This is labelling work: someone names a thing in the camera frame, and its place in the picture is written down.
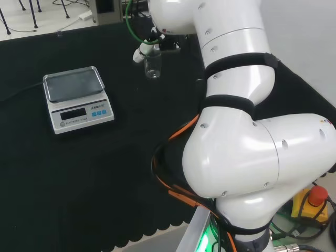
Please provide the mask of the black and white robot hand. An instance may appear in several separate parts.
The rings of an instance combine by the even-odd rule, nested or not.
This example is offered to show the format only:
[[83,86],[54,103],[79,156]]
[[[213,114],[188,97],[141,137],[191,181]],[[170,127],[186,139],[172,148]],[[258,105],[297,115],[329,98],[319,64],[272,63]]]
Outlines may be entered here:
[[135,50],[132,59],[134,63],[140,64],[146,57],[158,56],[163,52],[175,53],[180,50],[177,38],[165,35],[153,26],[148,39],[144,40]]

